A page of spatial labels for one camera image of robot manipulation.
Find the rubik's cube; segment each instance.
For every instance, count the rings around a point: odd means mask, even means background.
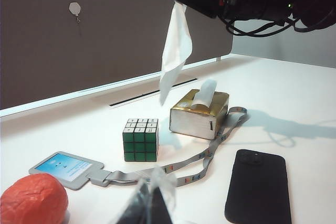
[[[128,119],[122,139],[125,161],[156,162],[159,150],[157,119]]]

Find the gray lanyard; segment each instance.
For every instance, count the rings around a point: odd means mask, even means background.
[[[242,113],[237,122],[229,128],[229,130],[225,133],[220,131],[217,137],[214,140],[211,140],[209,147],[204,151],[184,160],[174,164],[169,164],[165,166],[161,166],[161,168],[165,171],[166,174],[174,172],[188,164],[191,164],[195,161],[203,159],[203,169],[196,174],[179,177],[177,178],[177,187],[184,186],[195,181],[200,180],[201,178],[205,177],[206,172],[209,168],[209,165],[214,158],[215,152],[218,146],[224,142],[232,132],[232,130],[237,127],[239,124],[245,122],[247,120],[247,109],[243,107],[232,107],[228,111],[229,114],[233,113]],[[132,173],[123,173],[119,170],[115,172],[110,172],[107,170],[97,170],[87,175],[87,177],[91,180],[94,185],[98,186],[107,186],[109,183],[115,185],[125,185],[125,184],[135,184],[139,181],[140,178],[145,178],[150,182],[150,177],[153,172],[154,168],[139,170]]]

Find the white table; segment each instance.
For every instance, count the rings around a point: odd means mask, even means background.
[[[224,205],[236,151],[283,156],[287,162],[293,223],[334,223],[336,210],[336,69],[230,55],[221,62],[184,70],[200,81],[173,89],[164,106],[159,94],[117,108],[116,97],[146,89],[145,81],[43,108],[6,116],[1,122],[1,193],[28,169],[56,151],[105,163],[106,170],[131,172],[153,163],[123,161],[121,132],[128,118],[159,118],[159,165],[186,159],[208,140],[169,131],[169,109],[207,78],[230,94],[229,106],[244,106],[250,119],[222,144],[207,176],[176,189],[175,215],[195,223],[228,223]],[[201,162],[176,172],[188,175]],[[67,189],[65,223],[108,223],[125,207],[136,186]]]

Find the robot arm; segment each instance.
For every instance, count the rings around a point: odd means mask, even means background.
[[[237,36],[267,37],[293,26],[295,31],[305,33],[325,29],[336,23],[336,0],[177,0],[200,13],[218,17],[228,32]],[[261,19],[270,23],[250,32],[234,27],[234,21]],[[306,28],[297,28],[301,20]],[[258,34],[272,26],[283,28]]]

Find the tissue box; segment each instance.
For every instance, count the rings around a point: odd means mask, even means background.
[[[212,140],[227,114],[229,94],[215,92],[209,108],[197,104],[191,108],[195,94],[192,89],[170,109],[169,129],[176,133]]]

